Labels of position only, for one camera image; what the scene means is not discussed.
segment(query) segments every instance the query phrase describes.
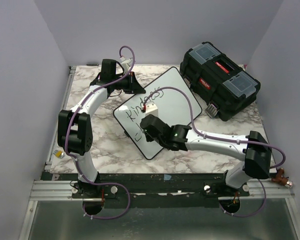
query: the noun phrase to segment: marble table top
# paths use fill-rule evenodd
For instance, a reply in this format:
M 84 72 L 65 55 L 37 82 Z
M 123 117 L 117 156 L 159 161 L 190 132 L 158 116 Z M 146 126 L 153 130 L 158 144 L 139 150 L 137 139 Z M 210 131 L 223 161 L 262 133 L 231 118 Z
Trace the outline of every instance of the marble table top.
M 136 65 L 133 71 L 139 83 L 144 87 L 171 67 L 172 65 Z M 95 79 L 100 69 L 100 66 L 76 68 L 67 110 L 82 99 L 89 89 L 90 82 Z M 124 134 L 124 130 L 113 116 L 113 110 L 130 97 L 131 95 L 122 93 L 108 98 L 91 118 L 93 131 L 91 156 L 94 166 L 100 173 L 223 173 L 239 163 L 239 160 L 230 156 L 206 151 L 169 151 L 167 149 L 163 149 L 152 160 L 145 159 L 133 141 Z M 207 107 L 206 103 L 198 95 L 195 97 L 203 109 L 202 114 L 194 121 L 198 129 L 229 135 L 248 135 L 253 130 L 266 137 L 255 103 L 224 122 L 218 118 L 208 117 L 204 111 Z M 55 149 L 62 150 L 56 143 L 53 147 L 53 150 Z M 66 155 L 60 159 L 52 155 L 51 160 L 51 173 L 77 173 L 73 160 L 69 156 Z

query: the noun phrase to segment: whiteboard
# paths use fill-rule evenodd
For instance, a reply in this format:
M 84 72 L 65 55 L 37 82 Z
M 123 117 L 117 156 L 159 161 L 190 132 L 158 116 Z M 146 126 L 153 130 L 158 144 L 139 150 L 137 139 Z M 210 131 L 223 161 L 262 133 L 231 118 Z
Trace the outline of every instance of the whiteboard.
M 125 133 L 148 160 L 154 158 L 163 147 L 155 141 L 146 141 L 146 136 L 140 128 L 140 122 L 145 117 L 145 113 L 142 113 L 141 109 L 143 108 L 144 100 L 151 92 L 168 86 L 180 89 L 187 95 L 192 105 L 194 118 L 201 114 L 202 108 L 175 67 L 171 67 L 148 84 L 144 88 L 146 90 L 145 94 L 132 96 L 113 111 L 115 119 L 123 127 Z M 164 89 L 152 95 L 149 101 L 153 101 L 156 104 L 159 118 L 169 126 L 177 124 L 188 125 L 191 122 L 188 102 L 180 92 Z

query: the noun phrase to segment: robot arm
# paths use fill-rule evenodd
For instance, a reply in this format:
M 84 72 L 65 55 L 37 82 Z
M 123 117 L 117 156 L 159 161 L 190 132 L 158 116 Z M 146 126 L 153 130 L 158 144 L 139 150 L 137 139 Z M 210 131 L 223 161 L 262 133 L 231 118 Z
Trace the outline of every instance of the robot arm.
M 169 126 L 157 116 L 147 115 L 141 120 L 140 127 L 143 129 L 147 142 L 156 141 L 162 147 L 172 151 L 208 151 L 227 155 L 240 160 L 234 168 L 226 171 L 225 184 L 231 188 L 239 189 L 246 181 L 269 178 L 271 150 L 268 147 L 235 142 L 227 142 L 204 137 L 218 137 L 222 139 L 240 141 L 255 141 L 266 143 L 259 132 L 251 131 L 250 135 L 224 135 L 200 131 L 198 135 L 188 125 Z
M 93 143 L 91 116 L 114 90 L 123 90 L 126 94 L 146 93 L 132 71 L 120 82 L 95 91 L 96 88 L 111 83 L 127 73 L 131 68 L 132 59 L 123 59 L 120 66 L 124 71 L 121 74 L 116 74 L 117 63 L 116 60 L 104 59 L 101 72 L 90 83 L 89 90 L 82 100 L 70 110 L 61 110 L 58 116 L 57 142 L 60 147 L 66 150 L 66 136 L 70 119 L 79 108 L 70 130 L 67 149 L 69 153 L 75 155 L 76 158 L 73 160 L 76 161 L 76 167 L 79 167 L 84 176 L 93 183 L 97 180 L 98 171 L 94 167 L 90 153 Z M 87 182 L 82 175 L 78 176 L 78 180 L 84 183 Z

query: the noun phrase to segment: wall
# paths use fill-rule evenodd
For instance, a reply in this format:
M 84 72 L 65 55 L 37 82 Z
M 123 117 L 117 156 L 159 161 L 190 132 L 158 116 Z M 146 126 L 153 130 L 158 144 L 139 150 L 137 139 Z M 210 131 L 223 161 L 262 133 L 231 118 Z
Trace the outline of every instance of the wall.
M 34 0 L 69 65 L 118 59 L 131 46 L 137 64 L 180 64 L 210 41 L 247 63 L 282 0 Z
M 300 0 L 283 2 L 247 70 L 261 81 L 257 103 L 269 141 L 285 150 L 300 211 Z
M 32 0 L 0 0 L 0 240 L 18 239 L 69 69 Z

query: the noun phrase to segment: copper fitting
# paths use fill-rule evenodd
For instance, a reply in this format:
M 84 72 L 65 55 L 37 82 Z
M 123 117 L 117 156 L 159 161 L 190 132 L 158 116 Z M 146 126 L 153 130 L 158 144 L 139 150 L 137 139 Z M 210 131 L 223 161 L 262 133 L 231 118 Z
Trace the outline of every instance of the copper fitting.
M 292 186 L 294 184 L 287 177 L 284 177 L 284 173 L 285 173 L 285 170 L 283 168 L 280 168 L 278 170 L 277 174 L 275 175 L 275 177 L 271 178 L 271 181 L 290 189 L 290 188 L 292 188 Z

